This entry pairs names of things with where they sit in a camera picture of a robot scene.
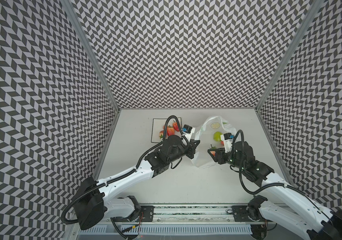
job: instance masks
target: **patterned wall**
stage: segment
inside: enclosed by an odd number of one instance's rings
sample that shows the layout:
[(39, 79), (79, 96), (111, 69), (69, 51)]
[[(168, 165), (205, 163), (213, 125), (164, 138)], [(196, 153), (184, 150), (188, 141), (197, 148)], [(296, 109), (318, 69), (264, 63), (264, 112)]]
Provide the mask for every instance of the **patterned wall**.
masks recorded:
[(72, 0), (121, 108), (253, 107), (312, 0)]
[(294, 182), (342, 209), (342, 0), (324, 3), (262, 115)]
[(58, 0), (0, 0), (0, 239), (61, 237), (113, 116)]

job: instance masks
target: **white table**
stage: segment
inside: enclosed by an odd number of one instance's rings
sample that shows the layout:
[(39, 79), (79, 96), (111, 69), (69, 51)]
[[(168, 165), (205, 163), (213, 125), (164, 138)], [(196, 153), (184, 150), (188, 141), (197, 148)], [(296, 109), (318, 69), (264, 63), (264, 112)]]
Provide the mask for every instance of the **white table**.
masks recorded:
[[(153, 118), (168, 118), (170, 115), (181, 117), (183, 125), (194, 127), (212, 115), (222, 116), (236, 129), (243, 130), (257, 160), (283, 176), (254, 109), (137, 109), (121, 111), (99, 178), (136, 165), (144, 151), (155, 145), (151, 143)], [(248, 189), (258, 189), (245, 177), (243, 180)], [(141, 204), (248, 203), (253, 198), (243, 190), (238, 174), (230, 170), (229, 165), (200, 169), (187, 157), (183, 157), (177, 168), (169, 168), (150, 180), (140, 182), (118, 197), (128, 195), (135, 196)], [(260, 195), (274, 203), (282, 203), (266, 191)]]

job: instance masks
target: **plastic bag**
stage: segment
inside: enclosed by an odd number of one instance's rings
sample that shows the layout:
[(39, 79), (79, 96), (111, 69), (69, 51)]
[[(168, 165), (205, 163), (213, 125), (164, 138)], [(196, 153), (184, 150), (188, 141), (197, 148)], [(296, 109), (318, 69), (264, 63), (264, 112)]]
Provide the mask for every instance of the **plastic bag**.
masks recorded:
[(221, 132), (222, 134), (231, 132), (235, 134), (236, 129), (221, 116), (207, 118), (203, 125), (196, 129), (199, 130), (195, 132), (194, 139), (200, 140), (200, 144), (197, 146), (195, 156), (191, 160), (192, 164), (198, 168), (209, 168), (218, 165), (207, 153), (207, 150), (212, 147), (221, 148), (224, 145), (220, 141), (216, 142), (213, 135), (215, 132)]

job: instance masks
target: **clear plastic bag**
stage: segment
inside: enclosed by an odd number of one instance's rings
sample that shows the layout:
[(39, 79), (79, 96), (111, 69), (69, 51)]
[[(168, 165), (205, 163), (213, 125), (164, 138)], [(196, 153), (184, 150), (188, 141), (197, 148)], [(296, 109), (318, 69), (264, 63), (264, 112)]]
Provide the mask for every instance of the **clear plastic bag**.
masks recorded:
[(207, 150), (212, 147), (224, 147), (220, 141), (217, 142), (213, 139), (215, 132), (221, 132), (222, 134), (231, 132), (235, 134), (236, 129), (221, 116), (207, 118), (202, 126), (196, 128), (195, 137), (193, 138), (200, 140), (200, 144), (196, 148), (195, 156), (191, 160), (194, 166), (198, 168), (209, 168), (218, 165), (207, 153)]

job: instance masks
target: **green fruit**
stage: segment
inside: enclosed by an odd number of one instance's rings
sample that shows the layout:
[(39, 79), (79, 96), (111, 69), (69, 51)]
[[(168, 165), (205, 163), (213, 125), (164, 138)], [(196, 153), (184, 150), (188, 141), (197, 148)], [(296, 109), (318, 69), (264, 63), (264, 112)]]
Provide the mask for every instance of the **green fruit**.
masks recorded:
[(217, 142), (220, 142), (220, 141), (221, 141), (220, 135), (223, 135), (223, 134), (222, 134), (221, 132), (215, 132), (215, 133), (213, 134), (213, 139), (214, 139), (215, 141), (217, 141)]

